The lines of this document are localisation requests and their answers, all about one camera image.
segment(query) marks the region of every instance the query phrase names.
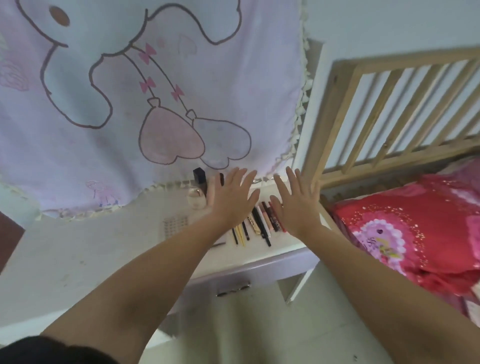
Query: red bedding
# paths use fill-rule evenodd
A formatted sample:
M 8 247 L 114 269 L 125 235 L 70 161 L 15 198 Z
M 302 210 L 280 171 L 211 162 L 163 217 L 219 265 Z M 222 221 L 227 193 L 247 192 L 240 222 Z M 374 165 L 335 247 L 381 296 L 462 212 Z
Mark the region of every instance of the red bedding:
M 424 175 L 340 202 L 333 213 L 358 246 L 411 281 L 431 292 L 468 295 L 480 280 L 480 191 L 469 178 Z

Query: floor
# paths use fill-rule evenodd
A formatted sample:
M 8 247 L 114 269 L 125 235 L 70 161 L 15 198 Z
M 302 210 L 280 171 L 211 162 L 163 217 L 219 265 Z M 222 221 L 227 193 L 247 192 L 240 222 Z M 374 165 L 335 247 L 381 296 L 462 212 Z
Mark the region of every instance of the floor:
M 181 326 L 140 363 L 392 363 L 322 263 L 290 305 L 273 284 L 215 298 Z

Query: desk leg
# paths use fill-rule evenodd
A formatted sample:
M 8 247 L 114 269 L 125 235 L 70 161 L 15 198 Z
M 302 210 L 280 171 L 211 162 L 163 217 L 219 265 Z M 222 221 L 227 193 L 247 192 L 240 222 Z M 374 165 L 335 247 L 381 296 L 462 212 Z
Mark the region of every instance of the desk leg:
M 278 286 L 286 304 L 291 303 L 297 297 L 312 272 L 313 268 L 297 276 L 278 281 Z

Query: right hand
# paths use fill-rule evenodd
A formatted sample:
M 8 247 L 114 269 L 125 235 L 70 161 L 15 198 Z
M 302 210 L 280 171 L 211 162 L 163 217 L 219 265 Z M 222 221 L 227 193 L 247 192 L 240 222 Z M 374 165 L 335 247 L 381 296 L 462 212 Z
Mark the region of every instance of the right hand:
M 295 170 L 294 174 L 292 169 L 287 167 L 287 175 L 292 194 L 288 192 L 287 187 L 279 175 L 276 174 L 274 179 L 282 197 L 283 206 L 275 196 L 270 196 L 270 201 L 285 229 L 297 239 L 303 240 L 310 231 L 322 225 L 318 208 L 320 183 L 318 181 L 315 184 L 312 193 L 307 183 L 300 176 L 299 170 Z

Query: white desk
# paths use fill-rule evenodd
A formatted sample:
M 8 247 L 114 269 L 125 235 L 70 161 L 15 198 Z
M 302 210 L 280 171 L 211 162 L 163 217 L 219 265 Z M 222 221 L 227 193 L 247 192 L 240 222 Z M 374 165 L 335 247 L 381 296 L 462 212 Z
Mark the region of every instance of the white desk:
M 148 192 L 112 214 L 83 221 L 36 221 L 0 276 L 0 338 L 5 326 L 28 327 L 29 322 L 70 308 L 122 265 L 163 240 L 163 219 L 188 210 L 186 191 Z M 278 195 L 275 185 L 262 187 L 260 201 L 271 194 Z M 205 282 L 255 262 L 262 265 L 305 247 L 282 232 L 273 233 L 268 247 L 249 231 L 246 247 L 236 246 L 229 237 L 226 245 L 211 249 L 191 282 Z

